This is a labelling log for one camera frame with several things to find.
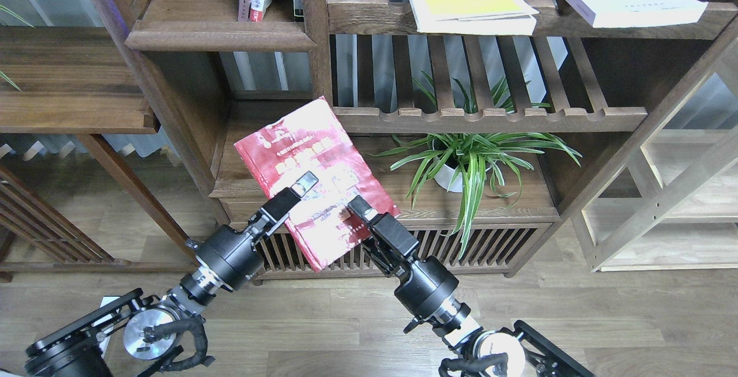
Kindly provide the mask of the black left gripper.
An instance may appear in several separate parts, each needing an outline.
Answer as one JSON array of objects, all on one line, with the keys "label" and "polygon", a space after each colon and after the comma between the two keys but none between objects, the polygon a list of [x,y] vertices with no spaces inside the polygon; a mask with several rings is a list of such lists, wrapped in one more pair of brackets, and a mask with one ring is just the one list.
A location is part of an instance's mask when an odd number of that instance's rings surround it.
[{"label": "black left gripper", "polygon": [[213,273],[221,287],[229,291],[240,289],[263,266],[263,259],[255,249],[256,244],[280,227],[287,219],[288,212],[317,183],[316,175],[307,171],[295,180],[292,188],[284,188],[261,206],[242,232],[222,225],[196,250],[201,270]]}]

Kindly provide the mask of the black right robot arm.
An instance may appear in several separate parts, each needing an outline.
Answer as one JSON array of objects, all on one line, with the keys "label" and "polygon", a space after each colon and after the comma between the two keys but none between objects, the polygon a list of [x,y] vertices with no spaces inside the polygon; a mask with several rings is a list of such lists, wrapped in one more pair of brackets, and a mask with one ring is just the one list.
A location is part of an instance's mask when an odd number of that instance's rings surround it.
[{"label": "black right robot arm", "polygon": [[439,374],[520,376],[532,366],[538,376],[591,376],[592,372],[537,330],[518,320],[513,329],[484,330],[471,309],[454,296],[458,279],[438,259],[419,257],[419,241],[389,213],[379,213],[361,196],[348,204],[371,232],[362,246],[387,277],[397,277],[395,297],[413,315],[404,333],[429,323],[453,358]]}]

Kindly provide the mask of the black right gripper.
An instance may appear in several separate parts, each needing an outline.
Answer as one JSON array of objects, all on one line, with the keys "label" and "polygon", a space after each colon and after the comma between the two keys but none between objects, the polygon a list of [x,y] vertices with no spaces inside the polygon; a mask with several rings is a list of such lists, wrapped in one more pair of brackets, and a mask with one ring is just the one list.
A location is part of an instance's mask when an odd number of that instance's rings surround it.
[{"label": "black right gripper", "polygon": [[379,214],[362,196],[347,204],[371,232],[362,245],[387,277],[399,279],[395,297],[415,320],[452,320],[460,313],[453,296],[458,280],[435,257],[417,255],[419,241],[390,214]]}]

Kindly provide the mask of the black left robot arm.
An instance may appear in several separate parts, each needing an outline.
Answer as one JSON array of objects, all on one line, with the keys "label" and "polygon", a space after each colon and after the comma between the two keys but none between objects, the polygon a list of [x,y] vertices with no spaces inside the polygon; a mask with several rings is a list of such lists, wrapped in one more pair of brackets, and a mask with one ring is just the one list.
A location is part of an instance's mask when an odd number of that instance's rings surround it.
[{"label": "black left robot arm", "polygon": [[143,376],[178,372],[214,362],[208,355],[201,312],[219,289],[236,291],[263,267],[256,244],[269,237],[288,212],[317,184],[306,172],[279,191],[248,220],[242,232],[222,225],[204,242],[189,240],[198,269],[163,297],[142,297],[139,288],[30,345],[25,370],[34,376],[110,376],[100,343],[122,330],[127,352],[149,360]]}]

